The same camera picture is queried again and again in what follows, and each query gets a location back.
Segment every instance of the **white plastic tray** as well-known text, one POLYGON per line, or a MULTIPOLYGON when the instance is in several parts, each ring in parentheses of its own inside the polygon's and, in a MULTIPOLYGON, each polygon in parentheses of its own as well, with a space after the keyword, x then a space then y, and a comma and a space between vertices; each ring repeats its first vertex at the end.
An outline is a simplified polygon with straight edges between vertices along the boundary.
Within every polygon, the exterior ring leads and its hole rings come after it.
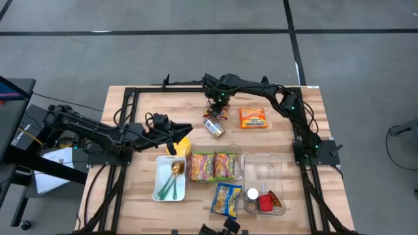
POLYGON ((172 199, 172 194, 174 192, 174 186, 171 186, 169 193, 164 200, 160 200, 157 195, 160 189, 163 188, 165 182, 171 176, 171 165, 173 161, 184 161, 184 169, 186 169, 186 160, 185 157, 173 157, 173 156, 159 156, 155 161, 157 166, 157 173, 155 175, 155 187, 154 193, 152 194, 152 199, 159 202, 178 202, 184 199, 185 195, 185 173, 180 174, 176 178, 176 187, 177 187, 177 199, 172 199))

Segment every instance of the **gold spoon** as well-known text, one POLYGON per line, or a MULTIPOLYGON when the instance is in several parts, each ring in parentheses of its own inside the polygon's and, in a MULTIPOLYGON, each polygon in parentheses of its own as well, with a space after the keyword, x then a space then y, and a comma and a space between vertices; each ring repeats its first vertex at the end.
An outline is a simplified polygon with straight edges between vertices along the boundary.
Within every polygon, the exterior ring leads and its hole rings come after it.
POLYGON ((177 174, 174 176, 174 192, 172 194, 172 198, 173 200, 177 199, 177 187, 176 187, 176 178, 179 174, 183 174, 184 173, 184 162, 180 163, 180 169, 177 172, 177 174))
POLYGON ((175 175, 175 173, 177 173, 180 170, 180 161, 174 161, 171 164, 171 175, 170 178, 167 180, 167 182, 165 182, 163 188, 157 193, 158 196, 161 196, 164 193, 165 188, 167 187, 167 185, 169 184, 169 181, 171 179, 172 176, 175 175))

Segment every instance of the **white paper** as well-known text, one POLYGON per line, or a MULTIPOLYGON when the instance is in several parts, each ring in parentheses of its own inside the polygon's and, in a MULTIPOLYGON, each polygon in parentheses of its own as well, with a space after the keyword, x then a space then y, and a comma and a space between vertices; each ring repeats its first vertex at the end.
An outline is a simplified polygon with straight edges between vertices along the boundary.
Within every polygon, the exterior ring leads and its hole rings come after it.
MULTIPOLYGON (((74 168, 74 164, 72 163, 72 148, 63 148, 49 153, 45 153, 42 156, 42 158, 57 163, 65 163, 63 165, 74 168)), ((35 179, 37 182, 37 191, 40 195, 47 193, 52 189, 56 189, 57 187, 65 183, 70 182, 69 180, 64 180, 55 176, 49 176, 47 174, 43 174, 42 172, 37 171, 35 171, 35 179)))

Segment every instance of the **clear plastic container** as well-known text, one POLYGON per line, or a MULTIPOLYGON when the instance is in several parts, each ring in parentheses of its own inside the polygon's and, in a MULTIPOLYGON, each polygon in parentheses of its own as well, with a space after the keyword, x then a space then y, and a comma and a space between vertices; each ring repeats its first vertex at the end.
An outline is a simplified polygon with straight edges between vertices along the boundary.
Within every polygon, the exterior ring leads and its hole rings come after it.
POLYGON ((241 155, 242 150, 238 144, 231 144, 228 146, 198 146, 198 145, 191 145, 191 149, 189 155, 187 156, 187 165, 189 168, 187 169, 187 177, 190 181, 190 168, 191 168, 191 157, 193 153, 216 153, 216 152, 226 152, 226 153, 236 153, 236 159, 234 164, 234 179, 233 180, 213 180, 213 181, 199 181, 202 183, 210 183, 210 182, 234 182, 240 181, 244 174, 242 171, 242 161, 241 155))
POLYGON ((283 199, 283 185, 281 178, 281 158, 269 153, 252 153, 244 159, 244 207, 248 213, 268 215, 283 215, 286 205, 283 199), (271 211, 262 211, 260 196, 267 195, 272 191, 279 200, 281 207, 273 206, 271 211))

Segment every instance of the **white bottle cap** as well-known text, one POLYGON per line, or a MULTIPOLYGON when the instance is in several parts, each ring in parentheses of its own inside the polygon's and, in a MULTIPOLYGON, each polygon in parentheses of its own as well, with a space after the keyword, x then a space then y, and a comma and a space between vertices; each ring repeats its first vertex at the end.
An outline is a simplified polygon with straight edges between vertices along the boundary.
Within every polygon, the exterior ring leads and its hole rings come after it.
POLYGON ((255 200, 259 197, 259 192, 256 189, 251 188, 247 190, 247 196, 249 199, 255 200))

